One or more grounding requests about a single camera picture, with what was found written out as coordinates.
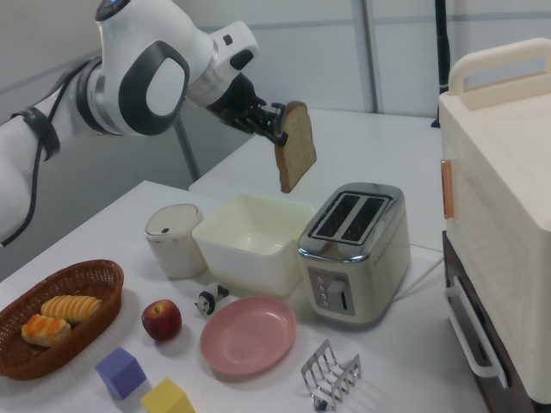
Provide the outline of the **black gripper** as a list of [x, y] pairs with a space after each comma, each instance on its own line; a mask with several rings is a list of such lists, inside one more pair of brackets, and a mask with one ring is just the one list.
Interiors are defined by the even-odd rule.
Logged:
[[256, 95], [253, 83], [244, 74], [238, 74], [222, 97], [209, 104], [207, 110], [228, 126], [253, 129], [255, 134], [275, 146], [283, 147], [288, 141], [288, 135], [276, 121], [282, 119], [286, 105], [266, 104]]

